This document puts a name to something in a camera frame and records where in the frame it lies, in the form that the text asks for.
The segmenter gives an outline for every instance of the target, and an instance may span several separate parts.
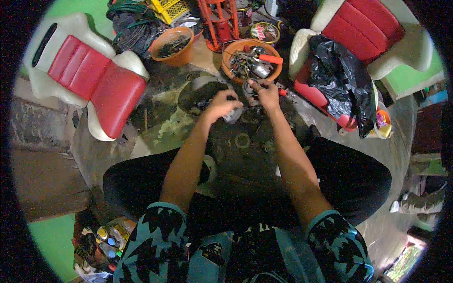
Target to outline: black pants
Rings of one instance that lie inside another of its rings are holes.
[[[107,202],[123,215],[138,220],[146,207],[159,200],[165,174],[179,149],[118,163],[104,174]],[[391,185],[389,170],[374,158],[324,138],[307,152],[323,195],[345,219],[356,226],[386,201]],[[209,175],[204,165],[200,182]],[[250,223],[280,228],[299,225],[288,196],[221,201],[195,193],[187,214],[188,236],[214,235]]]

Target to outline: orange handle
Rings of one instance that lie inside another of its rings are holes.
[[[263,60],[263,61],[267,61],[267,62],[271,62],[271,63],[277,64],[277,65],[283,64],[283,58],[278,58],[278,57],[275,57],[275,56],[261,54],[259,56],[259,59]]]

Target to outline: forearm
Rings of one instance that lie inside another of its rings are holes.
[[[278,164],[302,225],[332,207],[321,193],[316,172],[281,109],[268,111],[274,129]]]
[[[211,122],[201,116],[167,171],[160,201],[188,211],[200,177],[210,127]]]

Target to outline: yellow plastic crate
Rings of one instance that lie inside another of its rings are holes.
[[[182,15],[189,10],[186,0],[180,0],[173,6],[169,7],[162,13],[154,12],[156,17],[163,20],[166,24],[171,24],[174,19]]]
[[[180,0],[146,0],[148,6],[158,13],[164,12]]]

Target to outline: red and white seat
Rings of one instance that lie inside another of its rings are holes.
[[[143,94],[149,73],[132,51],[117,55],[90,30],[84,13],[44,19],[23,60],[33,94],[88,109],[88,128],[113,141]]]
[[[373,80],[382,79],[401,64],[421,72],[431,64],[432,40],[402,0],[324,0],[310,27],[299,30],[293,40],[289,77],[294,88],[326,114],[324,94],[307,84],[311,69],[308,40],[314,35],[323,34],[343,44],[367,66]],[[356,128],[349,116],[332,119],[346,131]]]

